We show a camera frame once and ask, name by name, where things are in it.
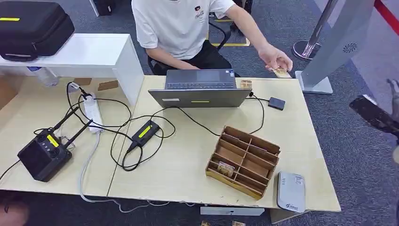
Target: white portable device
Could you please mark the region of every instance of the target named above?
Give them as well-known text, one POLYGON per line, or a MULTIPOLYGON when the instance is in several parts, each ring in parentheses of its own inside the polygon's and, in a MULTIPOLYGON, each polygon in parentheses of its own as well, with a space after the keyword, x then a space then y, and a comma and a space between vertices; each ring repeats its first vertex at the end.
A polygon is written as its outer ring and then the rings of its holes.
POLYGON ((279 172, 277 205, 297 213, 305 211, 305 179, 301 175, 279 172))

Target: laptop lid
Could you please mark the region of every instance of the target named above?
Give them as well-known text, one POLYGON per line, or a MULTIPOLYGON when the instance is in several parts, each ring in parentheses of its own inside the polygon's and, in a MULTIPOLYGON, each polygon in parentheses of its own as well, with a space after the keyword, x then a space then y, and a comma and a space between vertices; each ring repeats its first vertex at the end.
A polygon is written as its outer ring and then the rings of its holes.
POLYGON ((153 89, 162 107, 238 107, 252 89, 153 89))

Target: wooden box organizer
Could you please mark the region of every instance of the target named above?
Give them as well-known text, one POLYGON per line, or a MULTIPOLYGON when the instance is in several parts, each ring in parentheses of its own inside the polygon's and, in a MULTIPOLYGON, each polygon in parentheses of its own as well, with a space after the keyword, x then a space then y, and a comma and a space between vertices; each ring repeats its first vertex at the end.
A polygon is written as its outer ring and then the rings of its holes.
POLYGON ((225 127, 206 175, 255 199, 261 199, 279 161, 280 147, 263 139, 225 127))

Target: wooden table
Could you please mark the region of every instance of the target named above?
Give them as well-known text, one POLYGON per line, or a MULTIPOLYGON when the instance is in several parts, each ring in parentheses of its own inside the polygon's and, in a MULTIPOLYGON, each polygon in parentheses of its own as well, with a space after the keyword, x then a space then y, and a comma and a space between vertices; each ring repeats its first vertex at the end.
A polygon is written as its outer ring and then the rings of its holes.
MULTIPOLYGON (((35 77, 22 78, 18 95, 0 111, 0 172, 18 160, 17 153, 34 138, 32 133, 39 128, 55 126, 68 109, 66 84, 73 79, 62 78, 56 87, 44 87, 35 77)), ((121 88, 97 91, 100 82, 115 79, 93 79, 90 86, 83 87, 86 92, 94 92, 98 98, 117 99, 128 103, 121 88)), ((72 102, 77 101, 79 92, 71 94, 72 102)), ((115 102, 99 101, 104 124, 120 125, 129 118, 126 109, 115 102)), ((83 125, 72 116, 62 127, 61 135, 71 138, 83 125)), ((21 164, 13 167, 0 181, 0 189, 30 192, 78 194, 78 179, 84 161, 88 158, 95 135, 84 131, 76 140, 72 159, 53 177, 50 182, 33 180, 21 164)), ((100 145, 86 172, 84 193, 86 195, 106 196, 111 185, 115 163, 110 158, 110 147, 114 137, 112 133, 101 135, 100 145)), ((118 137, 114 151, 119 153, 124 137, 118 137)))
MULTIPOLYGON (((307 211, 341 211, 298 80, 251 80, 258 98, 276 97, 286 101, 283 111, 263 103, 264 127, 254 134, 281 147, 275 174, 262 199, 257 201, 205 175, 218 137, 196 125, 178 109, 167 109, 158 114, 176 126, 176 133, 164 139, 159 152, 135 171, 125 172, 118 167, 108 196, 271 208, 272 222, 277 223, 297 215, 279 209, 276 203, 276 175, 283 170, 304 176, 307 211)), ((147 90, 162 89, 164 84, 164 76, 145 77, 134 117, 151 115, 161 109, 147 90)), ((251 132, 260 126, 262 116, 256 100, 247 100, 239 108, 191 108, 185 111, 215 133, 220 133, 225 125, 251 132)), ((133 135, 147 120, 132 122, 128 134, 133 135)), ((165 121, 154 121, 164 129, 165 135, 172 132, 172 127, 165 121)), ((151 155, 159 143, 159 138, 152 138, 144 147, 144 157, 151 155)), ((125 142, 121 155, 129 145, 130 142, 125 142)), ((138 156, 139 149, 136 149, 129 154, 126 164, 135 163, 138 156)))

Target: water bottle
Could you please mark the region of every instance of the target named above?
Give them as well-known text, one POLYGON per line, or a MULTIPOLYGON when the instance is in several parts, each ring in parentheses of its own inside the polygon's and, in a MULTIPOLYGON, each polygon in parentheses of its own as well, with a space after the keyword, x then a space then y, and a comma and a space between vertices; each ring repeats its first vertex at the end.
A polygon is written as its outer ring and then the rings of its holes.
POLYGON ((45 86, 56 86, 58 84, 58 77, 56 77, 46 67, 27 67, 45 86))

